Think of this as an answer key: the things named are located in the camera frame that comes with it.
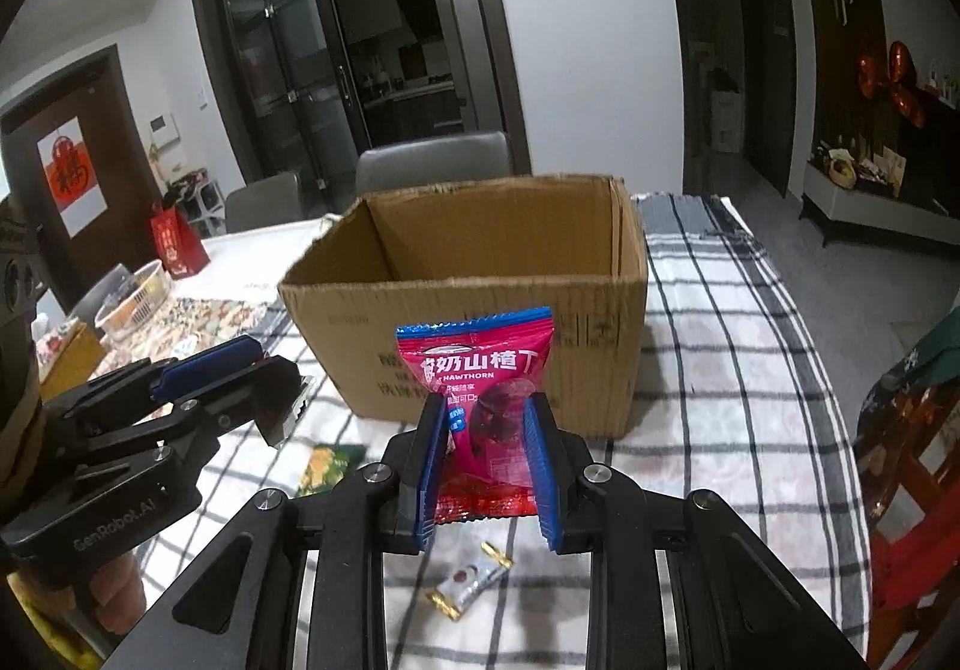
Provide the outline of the person's left hand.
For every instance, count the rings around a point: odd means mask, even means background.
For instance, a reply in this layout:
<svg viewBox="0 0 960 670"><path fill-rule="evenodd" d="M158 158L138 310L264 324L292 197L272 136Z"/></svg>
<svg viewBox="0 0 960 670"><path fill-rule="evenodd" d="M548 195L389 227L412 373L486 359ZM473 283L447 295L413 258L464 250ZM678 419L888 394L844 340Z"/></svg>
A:
<svg viewBox="0 0 960 670"><path fill-rule="evenodd" d="M8 574L7 582L21 602L29 603L54 623L63 623L65 613L76 608L75 592L70 587L47 590L29 574L21 572ZM89 576L85 587L94 600L96 621L110 634L128 633L145 614L142 574L132 551L99 567Z"/></svg>

